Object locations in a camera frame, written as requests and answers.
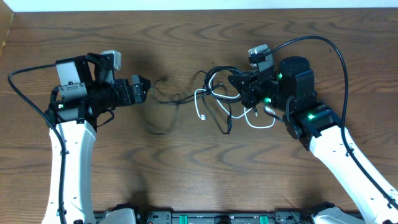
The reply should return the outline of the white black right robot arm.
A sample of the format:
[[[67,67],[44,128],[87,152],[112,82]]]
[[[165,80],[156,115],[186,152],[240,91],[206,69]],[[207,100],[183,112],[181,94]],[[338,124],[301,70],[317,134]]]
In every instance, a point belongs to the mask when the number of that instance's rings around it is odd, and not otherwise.
[[[324,163],[351,197],[366,223],[397,223],[397,190],[353,141],[341,118],[317,99],[314,72],[304,57],[270,57],[255,70],[233,72],[228,80],[253,108],[264,103],[284,112],[287,132]]]

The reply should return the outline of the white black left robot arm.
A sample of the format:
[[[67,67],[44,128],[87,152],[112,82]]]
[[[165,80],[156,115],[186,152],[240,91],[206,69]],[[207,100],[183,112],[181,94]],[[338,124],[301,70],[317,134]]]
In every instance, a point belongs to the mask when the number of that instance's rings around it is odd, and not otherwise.
[[[60,84],[45,114],[52,127],[52,171],[44,223],[96,223],[91,200],[91,162],[97,119],[117,107],[145,102],[150,81],[117,79],[121,54],[107,50],[58,60]]]

